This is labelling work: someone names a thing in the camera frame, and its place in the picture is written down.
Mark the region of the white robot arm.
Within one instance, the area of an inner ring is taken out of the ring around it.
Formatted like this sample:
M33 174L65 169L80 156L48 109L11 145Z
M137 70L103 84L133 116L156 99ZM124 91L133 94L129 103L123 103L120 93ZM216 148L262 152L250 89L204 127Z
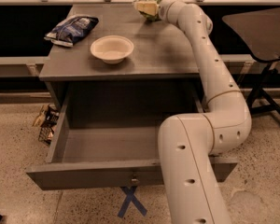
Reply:
M208 111L179 114L160 126L161 172L173 224L231 224L209 157L241 145L252 120L245 98L209 34L213 23L195 4L161 0L161 20L191 44Z

